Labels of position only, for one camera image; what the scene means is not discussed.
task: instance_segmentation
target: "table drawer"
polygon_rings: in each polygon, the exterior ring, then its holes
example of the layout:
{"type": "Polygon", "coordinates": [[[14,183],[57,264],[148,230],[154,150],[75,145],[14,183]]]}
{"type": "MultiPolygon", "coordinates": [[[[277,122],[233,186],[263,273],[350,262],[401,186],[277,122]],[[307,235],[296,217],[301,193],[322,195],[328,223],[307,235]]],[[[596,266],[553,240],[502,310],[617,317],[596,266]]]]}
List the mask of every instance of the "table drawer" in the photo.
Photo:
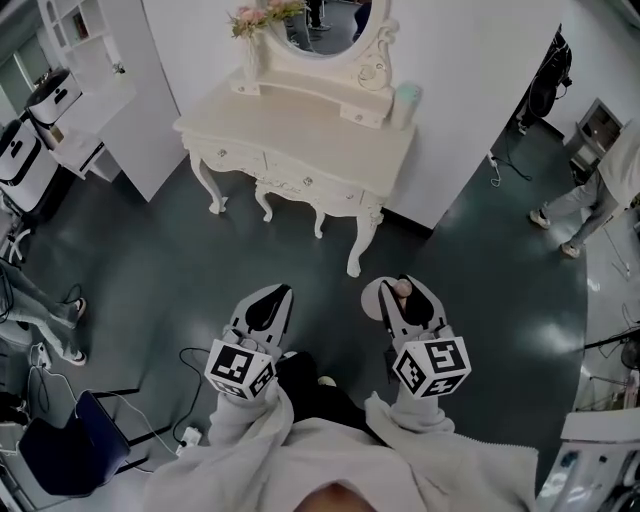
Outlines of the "table drawer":
{"type": "Polygon", "coordinates": [[[265,172],[264,153],[258,149],[229,142],[198,144],[198,152],[214,171],[265,172]]]}
{"type": "Polygon", "coordinates": [[[358,185],[344,183],[286,157],[266,154],[269,174],[290,180],[309,196],[359,203],[364,193],[358,185]]]}

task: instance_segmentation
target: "white fabric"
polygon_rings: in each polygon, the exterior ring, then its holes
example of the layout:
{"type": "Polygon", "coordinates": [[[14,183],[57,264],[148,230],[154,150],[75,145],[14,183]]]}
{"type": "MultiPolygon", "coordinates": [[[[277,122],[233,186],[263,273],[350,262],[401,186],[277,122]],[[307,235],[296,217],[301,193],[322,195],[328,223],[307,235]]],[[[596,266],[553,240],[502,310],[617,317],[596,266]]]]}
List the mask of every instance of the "white fabric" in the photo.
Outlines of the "white fabric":
{"type": "Polygon", "coordinates": [[[400,455],[360,430],[318,418],[294,425],[274,454],[258,511],[293,512],[332,483],[360,495],[376,512],[426,512],[400,455]]]}
{"type": "MultiPolygon", "coordinates": [[[[453,434],[437,399],[413,400],[402,386],[393,407],[374,393],[365,409],[369,427],[411,467],[429,512],[535,509],[535,450],[453,434]]],[[[144,510],[256,512],[292,424],[291,401],[276,380],[263,401],[218,395],[210,446],[187,449],[160,467],[145,488],[144,510]]]]}
{"type": "Polygon", "coordinates": [[[623,207],[640,193],[640,123],[631,121],[598,164],[609,192],[623,207]]]}

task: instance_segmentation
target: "power strip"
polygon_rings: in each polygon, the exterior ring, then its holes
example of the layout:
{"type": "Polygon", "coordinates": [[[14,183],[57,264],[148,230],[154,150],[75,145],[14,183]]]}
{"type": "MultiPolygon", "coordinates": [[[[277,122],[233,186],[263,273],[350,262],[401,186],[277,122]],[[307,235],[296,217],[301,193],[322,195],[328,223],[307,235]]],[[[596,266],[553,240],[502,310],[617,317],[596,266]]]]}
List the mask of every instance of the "power strip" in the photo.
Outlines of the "power strip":
{"type": "Polygon", "coordinates": [[[38,343],[38,366],[40,368],[44,368],[45,370],[51,370],[53,366],[51,363],[51,357],[49,357],[49,352],[47,351],[47,347],[44,346],[44,343],[38,343]]]}

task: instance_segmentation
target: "electrical outlet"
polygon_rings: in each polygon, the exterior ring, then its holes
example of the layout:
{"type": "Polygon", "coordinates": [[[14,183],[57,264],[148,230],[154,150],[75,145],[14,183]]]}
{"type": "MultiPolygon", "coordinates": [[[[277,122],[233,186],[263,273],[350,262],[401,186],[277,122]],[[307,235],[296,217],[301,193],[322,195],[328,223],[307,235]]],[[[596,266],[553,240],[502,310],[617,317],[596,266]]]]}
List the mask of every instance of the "electrical outlet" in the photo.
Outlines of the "electrical outlet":
{"type": "Polygon", "coordinates": [[[184,431],[184,434],[182,434],[182,443],[184,443],[184,446],[182,444],[178,445],[176,455],[180,457],[180,455],[182,455],[182,452],[187,448],[198,446],[201,439],[202,433],[197,428],[187,427],[187,429],[184,431]]]}

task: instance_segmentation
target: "small bottle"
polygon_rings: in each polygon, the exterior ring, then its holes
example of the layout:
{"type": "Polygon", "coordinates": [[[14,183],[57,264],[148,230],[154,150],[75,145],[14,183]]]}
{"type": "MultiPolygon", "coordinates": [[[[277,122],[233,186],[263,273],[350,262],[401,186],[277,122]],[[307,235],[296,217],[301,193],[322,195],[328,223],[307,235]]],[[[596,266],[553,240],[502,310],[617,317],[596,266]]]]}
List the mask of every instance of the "small bottle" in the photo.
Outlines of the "small bottle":
{"type": "Polygon", "coordinates": [[[421,97],[422,90],[411,82],[404,82],[396,89],[391,112],[391,126],[394,129],[404,130],[409,126],[421,97]]]}

